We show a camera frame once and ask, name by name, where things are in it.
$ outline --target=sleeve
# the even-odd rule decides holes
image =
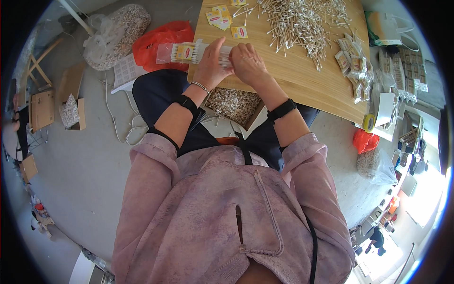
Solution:
[[[179,181],[177,151],[166,138],[147,133],[130,153],[131,170],[124,189],[112,270],[117,283],[124,283],[129,264],[145,229],[164,198]]]
[[[300,137],[282,152],[285,162],[282,177],[312,222],[318,239],[348,255],[352,267],[355,253],[337,201],[334,179],[326,165],[327,151],[313,133]]]

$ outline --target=roll of tape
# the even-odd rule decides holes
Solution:
[[[372,132],[372,129],[374,129],[375,125],[375,116],[373,114],[368,114],[366,115],[366,118],[364,119],[364,131],[366,133]]]

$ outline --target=red plastic bag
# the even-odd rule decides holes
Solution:
[[[358,149],[358,154],[377,148],[380,137],[373,133],[366,133],[362,129],[358,129],[353,136],[353,146]]]
[[[187,72],[189,64],[176,62],[156,64],[156,53],[161,43],[192,42],[193,40],[194,32],[189,21],[167,23],[142,35],[133,43],[134,60],[138,66],[143,66],[147,72],[160,69],[178,69]]]

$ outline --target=gray floor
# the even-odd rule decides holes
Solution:
[[[129,2],[118,1],[100,12],[108,14]],[[172,20],[190,20],[195,27],[200,9],[199,0],[140,0],[135,3],[142,3],[152,15],[148,30]],[[172,14],[170,12],[175,11],[175,3],[181,5],[177,9],[180,12]],[[74,39],[63,36],[65,40],[40,63],[56,89],[63,70],[83,61],[78,49],[82,52],[81,44],[88,37],[83,29],[78,29],[74,33],[76,45]],[[113,70],[106,74],[108,82],[113,84]],[[49,143],[32,151],[39,173],[31,180],[31,188],[65,235],[109,262],[130,168],[131,147],[120,143],[115,136],[106,108],[105,89],[97,80],[103,78],[104,72],[87,66],[80,89],[80,97],[85,98],[85,130],[64,129],[58,114],[57,98],[55,122],[47,127]],[[108,100],[120,138],[124,139],[133,112],[124,92],[109,95]],[[321,112],[311,131],[320,142],[328,145],[327,164],[336,182],[339,204],[348,226],[355,226],[385,198],[389,187],[372,185],[357,174],[357,151],[352,145],[355,128],[349,121]],[[131,140],[134,141],[139,133],[137,131]],[[382,140],[379,147],[391,156],[396,144],[396,139],[393,143]]]

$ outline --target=wooden table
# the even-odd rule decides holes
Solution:
[[[249,6],[254,7],[256,5],[255,0],[248,2],[250,3]],[[240,42],[251,43],[264,59],[270,74],[295,102],[362,124],[366,103],[361,102],[356,105],[353,103],[352,84],[342,76],[339,65],[334,58],[334,55],[340,51],[337,43],[331,41],[332,48],[329,46],[325,48],[326,61],[322,62],[323,68],[319,73],[312,59],[306,56],[307,51],[303,47],[295,45],[286,50],[287,57],[284,57],[283,49],[279,53],[275,52],[276,43],[272,47],[269,46],[272,36],[271,33],[266,34],[270,30],[270,24],[266,21],[268,16],[266,13],[260,14],[260,18],[257,19],[257,8],[247,17],[248,38],[246,39],[233,39],[230,29],[223,31],[215,26],[210,26],[205,13],[211,11],[214,6],[226,4],[230,14],[233,15],[237,9],[230,3],[230,0],[203,1],[194,40],[203,39],[203,43],[211,43],[216,38],[225,36],[224,45],[226,46],[236,46]],[[345,3],[348,17],[352,19],[350,27],[364,41],[362,48],[366,57],[369,58],[367,26],[361,1],[345,0]],[[242,26],[245,15],[246,13],[233,18],[232,27]],[[328,24],[324,24],[324,26],[326,31],[339,34],[331,35],[332,40],[343,38],[344,32],[352,34],[348,28],[330,28]],[[189,66],[188,81],[192,81],[196,68],[196,65]],[[235,75],[227,77],[219,84],[219,87],[255,92]]]

